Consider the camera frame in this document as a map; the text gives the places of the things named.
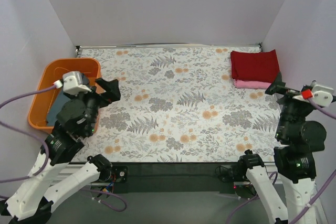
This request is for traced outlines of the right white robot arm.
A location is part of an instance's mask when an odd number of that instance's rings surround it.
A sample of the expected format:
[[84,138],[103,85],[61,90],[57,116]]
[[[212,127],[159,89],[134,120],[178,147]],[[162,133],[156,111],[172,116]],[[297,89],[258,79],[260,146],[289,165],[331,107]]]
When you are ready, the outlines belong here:
[[250,181],[266,210],[269,223],[317,223],[316,213],[310,206],[317,176],[314,152],[325,149],[327,132],[317,121],[306,117],[316,106],[328,107],[335,101],[334,89],[312,82],[302,90],[286,87],[278,73],[265,91],[268,95],[281,94],[282,106],[275,139],[280,147],[274,148],[274,161],[286,195],[282,202],[270,181],[266,166],[258,154],[245,151],[238,160],[238,176]]

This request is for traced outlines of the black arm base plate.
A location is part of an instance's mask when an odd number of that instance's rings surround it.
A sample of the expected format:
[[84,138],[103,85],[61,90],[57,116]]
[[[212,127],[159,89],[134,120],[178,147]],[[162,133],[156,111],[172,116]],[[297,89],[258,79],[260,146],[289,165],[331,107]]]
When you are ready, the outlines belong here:
[[237,163],[115,163],[113,191],[126,193],[219,192],[256,196]]

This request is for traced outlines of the red t shirt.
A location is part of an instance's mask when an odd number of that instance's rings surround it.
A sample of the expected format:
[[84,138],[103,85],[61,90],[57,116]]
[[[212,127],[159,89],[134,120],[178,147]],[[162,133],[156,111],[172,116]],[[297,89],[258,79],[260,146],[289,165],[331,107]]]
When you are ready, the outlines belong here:
[[257,53],[232,51],[230,60],[235,80],[272,83],[280,72],[275,50]]

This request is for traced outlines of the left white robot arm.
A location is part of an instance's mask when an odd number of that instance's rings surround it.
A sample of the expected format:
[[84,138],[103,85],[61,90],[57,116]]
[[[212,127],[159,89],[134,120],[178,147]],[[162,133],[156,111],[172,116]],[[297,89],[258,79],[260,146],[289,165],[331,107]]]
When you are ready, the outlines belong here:
[[[56,208],[91,182],[106,182],[112,175],[112,164],[103,155],[88,158],[84,167],[53,185],[58,174],[83,148],[82,140],[93,135],[100,108],[119,101],[117,79],[95,80],[96,86],[84,85],[78,91],[66,87],[65,80],[55,82],[69,98],[58,112],[52,132],[42,142],[35,164],[11,197],[1,200],[1,215],[11,223],[46,223]],[[97,86],[104,89],[98,94]]]

